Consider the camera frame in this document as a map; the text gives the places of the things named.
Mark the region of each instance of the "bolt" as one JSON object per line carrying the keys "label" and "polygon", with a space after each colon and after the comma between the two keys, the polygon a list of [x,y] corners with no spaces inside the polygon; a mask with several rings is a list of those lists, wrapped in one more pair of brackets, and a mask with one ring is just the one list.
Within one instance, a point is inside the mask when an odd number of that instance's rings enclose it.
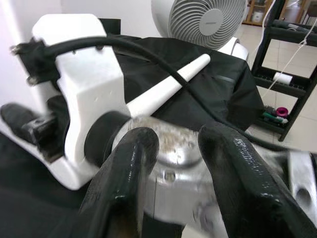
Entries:
{"label": "bolt", "polygon": [[165,172],[164,179],[167,182],[174,182],[175,181],[175,173],[174,172]]}
{"label": "bolt", "polygon": [[17,46],[11,46],[11,47],[10,47],[10,52],[11,52],[11,54],[13,54],[14,56],[17,55],[17,54],[19,54],[20,50],[21,50],[21,47],[20,47],[19,45],[17,45]]}
{"label": "bolt", "polygon": [[28,77],[26,79],[26,81],[28,82],[29,85],[33,86],[33,85],[36,85],[38,83],[38,80],[37,78],[34,78],[34,77]]}

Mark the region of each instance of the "black plastic bracket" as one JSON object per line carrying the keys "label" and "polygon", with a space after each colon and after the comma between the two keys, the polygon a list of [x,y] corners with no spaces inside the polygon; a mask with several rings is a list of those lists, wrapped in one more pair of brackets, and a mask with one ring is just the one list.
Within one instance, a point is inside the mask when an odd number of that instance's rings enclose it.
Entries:
{"label": "black plastic bracket", "polygon": [[46,57],[43,41],[31,41],[12,48],[14,54],[19,55],[25,69],[30,74],[28,82],[32,85],[51,81],[56,82],[60,74],[55,64],[55,57]]}

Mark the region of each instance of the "black cable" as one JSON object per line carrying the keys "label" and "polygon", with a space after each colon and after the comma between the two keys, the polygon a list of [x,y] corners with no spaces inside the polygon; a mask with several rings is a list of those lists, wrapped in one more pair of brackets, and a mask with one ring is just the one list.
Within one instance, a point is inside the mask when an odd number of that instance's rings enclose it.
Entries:
{"label": "black cable", "polygon": [[162,69],[168,72],[179,84],[183,86],[183,88],[196,100],[196,102],[216,121],[238,131],[244,137],[248,138],[252,143],[255,143],[261,147],[267,148],[273,151],[285,151],[289,150],[289,148],[274,145],[272,143],[266,142],[264,140],[258,139],[252,135],[245,133],[243,130],[237,128],[235,125],[231,124],[230,122],[222,119],[217,114],[215,114],[212,110],[208,108],[207,105],[204,104],[204,99],[197,93],[194,89],[190,87],[190,84],[175,70],[173,69],[165,60],[157,56],[156,54],[150,52],[149,50],[145,49],[144,47],[135,44],[133,42],[123,40],[123,39],[116,39],[110,37],[89,37],[89,38],[82,38],[77,40],[71,40],[62,42],[56,45],[48,46],[44,49],[45,57],[54,57],[67,53],[72,52],[75,50],[79,50],[82,48],[88,47],[95,47],[95,46],[117,46],[122,47],[127,50],[139,53],[154,63],[157,63]]}

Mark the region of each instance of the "fan grille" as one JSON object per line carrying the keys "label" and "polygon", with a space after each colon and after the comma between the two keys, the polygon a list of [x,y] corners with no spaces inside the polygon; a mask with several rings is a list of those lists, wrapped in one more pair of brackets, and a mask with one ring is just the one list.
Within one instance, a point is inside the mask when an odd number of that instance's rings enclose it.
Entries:
{"label": "fan grille", "polygon": [[[176,0],[170,15],[170,36],[218,50],[237,31],[245,8],[245,0]],[[212,9],[220,10],[223,19],[216,32],[206,36],[201,32],[201,19]]]}

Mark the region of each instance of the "white tile floor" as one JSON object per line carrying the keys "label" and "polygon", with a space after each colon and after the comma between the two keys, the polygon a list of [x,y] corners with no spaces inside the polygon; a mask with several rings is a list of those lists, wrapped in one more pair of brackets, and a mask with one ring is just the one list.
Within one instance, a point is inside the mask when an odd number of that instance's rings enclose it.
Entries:
{"label": "white tile floor", "polygon": [[[242,25],[235,36],[240,39],[241,44],[245,46],[251,54],[259,44],[261,33],[262,29],[260,27]],[[282,70],[293,53],[297,50],[297,47],[296,44],[272,40],[264,60],[264,66]],[[255,54],[250,57],[250,66],[252,66],[254,59]],[[304,46],[285,72],[309,77],[316,64],[317,48]],[[264,88],[258,87],[258,89],[261,95],[266,92]],[[263,101],[265,105],[270,105],[275,108],[286,107],[288,110],[291,110],[296,103],[296,98],[270,91]],[[278,142],[279,135],[271,131],[256,126],[251,126],[249,130],[254,136],[272,143],[317,152],[317,89],[307,101],[284,142]],[[204,238],[205,236],[186,227],[183,238],[192,237]]]}

